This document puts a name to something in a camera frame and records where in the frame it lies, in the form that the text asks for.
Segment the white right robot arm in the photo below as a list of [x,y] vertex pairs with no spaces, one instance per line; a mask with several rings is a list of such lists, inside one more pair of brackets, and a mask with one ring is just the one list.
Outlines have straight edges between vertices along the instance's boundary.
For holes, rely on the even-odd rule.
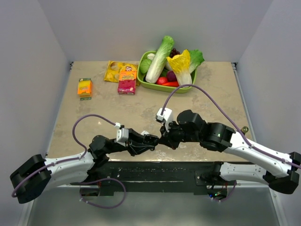
[[129,129],[128,144],[132,156],[154,150],[158,144],[174,150],[180,143],[196,142],[209,151],[224,152],[249,161],[249,164],[242,165],[215,163],[210,172],[200,175],[201,180],[207,183],[221,185],[228,181],[252,181],[266,184],[283,194],[292,194],[299,185],[299,153],[286,154],[271,150],[222,123],[206,122],[191,110],[181,112],[177,120],[173,121],[172,111],[167,109],[163,115],[157,115],[157,121],[163,124],[160,128],[161,137],[139,134]]

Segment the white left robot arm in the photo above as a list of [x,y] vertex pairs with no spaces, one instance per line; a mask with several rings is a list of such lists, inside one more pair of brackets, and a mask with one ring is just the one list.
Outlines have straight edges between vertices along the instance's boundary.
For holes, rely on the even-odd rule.
[[62,158],[32,156],[10,175],[12,197],[20,204],[39,197],[45,190],[72,183],[92,185],[97,181],[97,170],[108,162],[110,153],[128,151],[131,156],[150,149],[146,136],[132,129],[118,131],[119,138],[95,136],[84,152]]

